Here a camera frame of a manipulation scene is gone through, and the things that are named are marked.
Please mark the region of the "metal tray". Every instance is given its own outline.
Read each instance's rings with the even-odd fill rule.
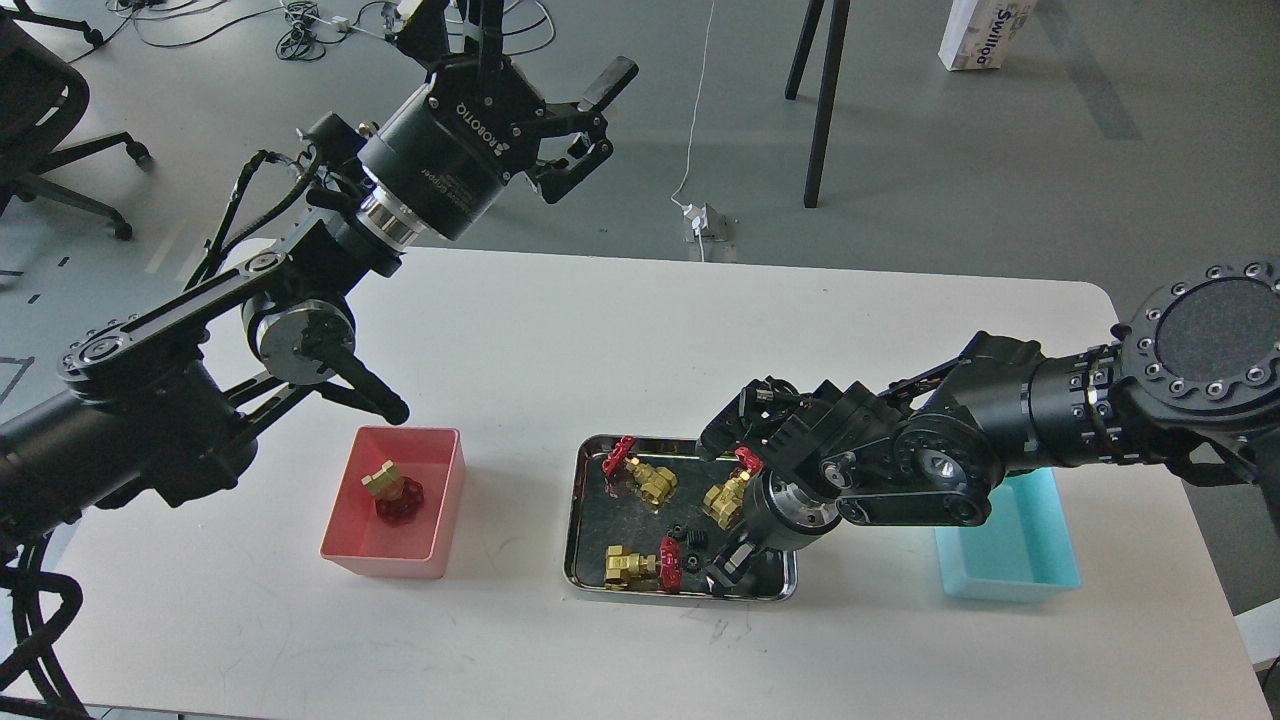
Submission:
[[[607,484],[602,464],[620,437],[595,436],[577,450],[568,542],[564,546],[564,579],[584,591],[630,601],[681,598],[778,601],[791,597],[796,588],[795,552],[771,552],[762,556],[744,582],[726,594],[712,594],[707,577],[701,571],[685,571],[680,593],[675,594],[662,592],[657,580],[626,589],[605,588],[604,551],[608,546],[622,544],[631,552],[658,555],[658,546],[673,523],[707,533],[708,542],[704,550],[691,550],[686,541],[680,544],[680,551],[682,556],[695,552],[703,564],[709,562],[727,539],[727,533],[703,512],[703,496],[712,486],[723,483],[737,466],[737,459],[732,455],[719,457],[714,462],[699,460],[694,452],[692,439],[637,437],[631,455],[655,468],[671,468],[678,479],[671,500],[658,511],[653,511],[631,489],[628,482]]]

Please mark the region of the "gray floor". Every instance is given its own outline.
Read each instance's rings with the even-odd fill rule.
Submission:
[[[273,4],[243,0],[141,31],[156,42],[187,40]],[[668,196],[685,169],[710,3],[545,4],[558,36],[518,60],[549,100],[577,97],[617,54],[640,65],[609,113],[617,152],[556,206],[513,183],[458,245],[698,260]],[[97,3],[35,5],[88,14],[104,31],[119,23]],[[326,15],[353,15],[358,5],[321,3]],[[1276,3],[1242,0],[1225,17],[1208,3],[1041,0],[1006,67],[984,73],[947,73],[938,61],[948,5],[855,4],[822,201],[812,210],[800,197],[826,27],[800,99],[787,102],[782,85],[805,3],[716,6],[682,193],[735,220],[732,241],[710,247],[710,261],[1079,279],[1106,290],[1128,316],[1166,278],[1276,250]],[[508,27],[538,17],[525,3]],[[416,64],[364,36],[319,63],[279,61],[273,47],[284,29],[274,13],[193,47],[159,50],[125,28],[77,64],[95,95],[73,140],[127,128],[155,163],[140,172],[116,151],[50,174],[116,205],[136,227],[132,242],[45,201],[15,202],[0,220],[0,270],[24,273],[0,277],[0,388],[22,372],[0,418],[59,389],[51,364],[68,341],[179,290],[256,149],[292,154],[293,128],[329,110],[352,124],[381,120],[421,81]],[[64,58],[86,47],[74,32],[29,32]],[[511,38],[508,50],[540,37]],[[288,182],[264,169],[242,217],[273,204]],[[904,359],[904,370],[957,350]],[[14,363],[31,357],[29,368]],[[833,379],[856,377],[851,359],[849,378]],[[1192,498],[1233,609],[1280,597],[1280,543],[1256,491]]]

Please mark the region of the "chair leg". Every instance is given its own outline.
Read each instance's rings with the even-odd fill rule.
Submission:
[[[54,15],[45,15],[31,9],[27,0],[14,0],[14,5],[18,6],[17,10],[10,10],[8,8],[0,8],[0,13],[9,15],[15,20],[22,20],[24,23],[36,23],[40,26],[59,27],[63,29],[78,29],[81,35],[84,36],[84,42],[88,42],[93,47],[101,47],[106,41],[102,38],[100,31],[93,29],[84,20],[69,20],[67,18],[55,18]]]
[[[800,42],[796,44],[796,54],[791,59],[791,74],[787,76],[787,90],[783,92],[787,100],[795,100],[796,92],[800,91],[800,77],[804,76],[804,64],[809,61],[813,36],[818,32],[818,15],[822,14],[822,5],[823,0],[809,0],[809,9],[804,13]]]
[[[40,197],[47,197],[55,202],[61,202],[63,205],[70,205],[72,208],[78,208],[95,215],[108,218],[111,224],[115,225],[115,237],[120,240],[128,240],[133,234],[133,228],[125,222],[124,215],[119,210],[111,208],[106,202],[100,202],[92,197],[81,195],[74,190],[63,187],[55,182],[50,182],[42,177],[33,174],[24,174],[14,182],[14,188],[18,191],[32,192]]]
[[[805,208],[818,206],[818,186],[822,184],[822,168],[827,161],[827,137],[831,135],[831,113],[836,108],[836,81],[840,78],[840,58],[845,49],[849,4],[850,0],[835,0],[831,6],[831,33],[827,37],[827,58],[822,65],[822,87],[818,91],[818,118],[813,124],[809,174],[804,183]]]
[[[31,172],[37,176],[47,173],[54,168],[61,168],[68,163],[88,158],[95,152],[101,152],[102,150],[116,145],[124,145],[124,151],[128,152],[129,158],[133,158],[133,161],[140,165],[143,160],[151,156],[146,145],[133,140],[133,136],[127,132],[118,132],[105,135],[102,137],[95,137],[93,140],[86,140],[84,142],[77,142],[76,145],[68,145],[67,147],[59,147],[32,165]]]

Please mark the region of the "pink bin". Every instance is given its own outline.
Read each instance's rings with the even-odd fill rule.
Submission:
[[[401,474],[422,484],[425,502],[408,524],[393,527],[374,509],[360,480],[392,460]],[[320,557],[361,575],[440,578],[449,562],[466,468],[458,430],[388,428],[356,430],[342,474]]]

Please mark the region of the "blue bin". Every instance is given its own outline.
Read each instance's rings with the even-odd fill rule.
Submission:
[[[952,597],[1039,602],[1080,587],[1071,534],[1048,468],[1006,478],[977,528],[937,528],[942,589]]]

